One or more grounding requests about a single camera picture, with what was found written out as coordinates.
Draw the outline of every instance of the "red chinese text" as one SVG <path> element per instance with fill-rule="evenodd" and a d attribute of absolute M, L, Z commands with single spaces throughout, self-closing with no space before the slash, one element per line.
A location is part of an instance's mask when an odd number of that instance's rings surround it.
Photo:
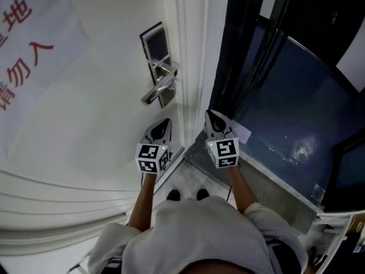
<path fill-rule="evenodd" d="M 21 58 L 15 63 L 13 68 L 7 69 L 7 74 L 9 76 L 9 82 L 12 83 L 14 80 L 15 87 L 18 85 L 23 85 L 24 78 L 28 78 L 30 75 L 30 69 L 28 66 L 23 62 Z"/>
<path fill-rule="evenodd" d="M 0 108 L 6 111 L 6 106 L 10 105 L 10 100 L 15 97 L 15 94 L 7 88 L 7 84 L 0 81 Z"/>
<path fill-rule="evenodd" d="M 7 40 L 7 37 L 4 37 L 2 34 L 0 34 L 0 48 L 2 45 L 4 45 L 6 40 Z"/>
<path fill-rule="evenodd" d="M 29 46 L 32 46 L 34 48 L 34 66 L 38 65 L 38 50 L 37 50 L 37 48 L 44 49 L 44 50 L 52 50 L 53 47 L 54 47 L 54 45 L 44 46 L 44 45 L 40 45 L 40 44 L 35 43 L 35 42 L 29 43 Z"/>
<path fill-rule="evenodd" d="M 10 6 L 9 14 L 4 11 L 4 20 L 2 22 L 6 22 L 8 24 L 8 31 L 10 31 L 16 22 L 22 23 L 27 17 L 32 13 L 31 9 L 28 9 L 28 6 L 25 0 L 22 0 L 20 3 L 18 0 L 14 0 L 14 4 Z"/>

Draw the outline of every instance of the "white wall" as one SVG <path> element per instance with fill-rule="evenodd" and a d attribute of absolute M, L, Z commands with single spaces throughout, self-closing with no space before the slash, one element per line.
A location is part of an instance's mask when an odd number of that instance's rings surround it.
<path fill-rule="evenodd" d="M 365 19 L 358 33 L 337 64 L 351 84 L 362 91 L 365 87 Z"/>
<path fill-rule="evenodd" d="M 0 256 L 0 263 L 8 274 L 65 274 L 92 249 L 97 239 L 36 255 Z"/>

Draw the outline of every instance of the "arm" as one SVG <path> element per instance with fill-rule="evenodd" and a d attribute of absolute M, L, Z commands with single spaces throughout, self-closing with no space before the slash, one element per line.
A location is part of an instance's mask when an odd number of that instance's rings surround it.
<path fill-rule="evenodd" d="M 156 176 L 146 174 L 137 202 L 133 209 L 128 226 L 136 228 L 141 232 L 148 230 L 151 226 L 153 190 L 155 188 Z"/>
<path fill-rule="evenodd" d="M 277 213 L 257 203 L 255 195 L 238 167 L 230 167 L 228 170 L 237 210 L 245 214 L 246 218 L 262 233 L 270 248 L 269 252 L 278 259 L 280 267 L 282 264 L 288 266 L 281 268 L 282 272 L 284 274 L 303 273 L 308 255 L 300 244 L 296 231 Z M 280 255 L 277 256 L 276 251 L 284 252 L 289 261 L 283 261 Z"/>
<path fill-rule="evenodd" d="M 243 214 L 250 205 L 257 202 L 257 199 L 238 167 L 229 167 L 228 171 L 237 210 Z"/>

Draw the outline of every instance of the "cable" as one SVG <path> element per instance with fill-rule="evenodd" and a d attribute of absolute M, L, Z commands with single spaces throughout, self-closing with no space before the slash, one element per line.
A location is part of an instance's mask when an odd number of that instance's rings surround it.
<path fill-rule="evenodd" d="M 230 188 L 229 188 L 229 192 L 228 192 L 228 196 L 227 196 L 226 202 L 228 202 L 228 198 L 229 198 L 229 195 L 230 195 L 230 190 L 232 190 L 232 186 L 230 186 Z"/>

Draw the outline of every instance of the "door lock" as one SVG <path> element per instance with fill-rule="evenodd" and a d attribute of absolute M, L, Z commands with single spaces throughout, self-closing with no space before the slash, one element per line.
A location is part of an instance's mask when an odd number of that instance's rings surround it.
<path fill-rule="evenodd" d="M 164 108 L 175 96 L 177 68 L 173 67 L 166 33 L 162 23 L 140 35 L 149 71 L 155 85 L 141 99 L 149 106 L 156 98 Z"/>

